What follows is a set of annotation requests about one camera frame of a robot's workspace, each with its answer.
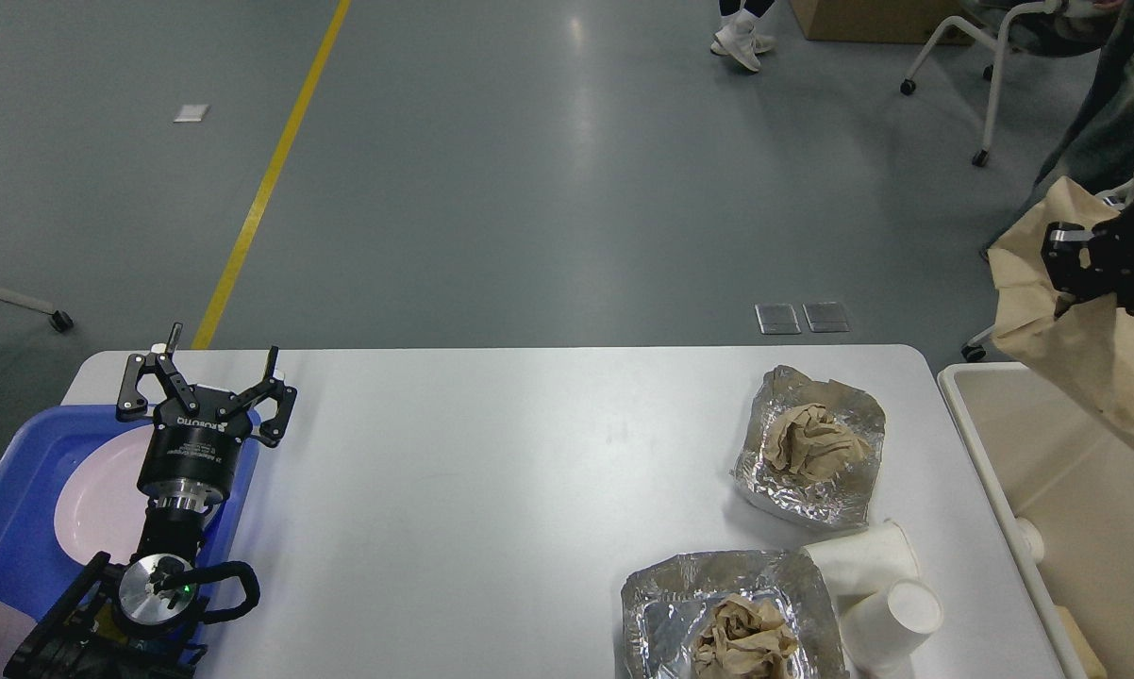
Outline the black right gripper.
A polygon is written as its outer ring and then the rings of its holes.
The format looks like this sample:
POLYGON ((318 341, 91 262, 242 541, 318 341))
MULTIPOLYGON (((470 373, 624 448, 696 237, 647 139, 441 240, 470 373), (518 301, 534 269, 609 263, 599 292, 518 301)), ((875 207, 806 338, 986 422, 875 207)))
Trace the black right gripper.
POLYGON ((1053 289, 1073 302, 1114 295, 1134 315, 1134 202, 1093 229, 1067 221, 1047 224, 1042 262, 1053 289), (1083 263, 1081 255, 1090 262, 1083 263))

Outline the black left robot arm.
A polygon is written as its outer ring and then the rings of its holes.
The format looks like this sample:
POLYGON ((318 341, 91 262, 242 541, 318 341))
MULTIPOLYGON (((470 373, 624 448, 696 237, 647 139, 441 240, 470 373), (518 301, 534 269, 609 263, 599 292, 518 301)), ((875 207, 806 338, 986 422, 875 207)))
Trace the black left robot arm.
POLYGON ((257 384, 201 387, 175 365, 181 326, 126 360, 115 417, 149 421, 136 489, 147 500, 139 544, 126 563, 90 558, 42 621, 16 646, 6 678, 192 678, 208 654, 198 633, 259 606, 243 560, 204 555, 209 517, 236 493, 248 441, 276 448, 298 390, 269 349, 257 384))

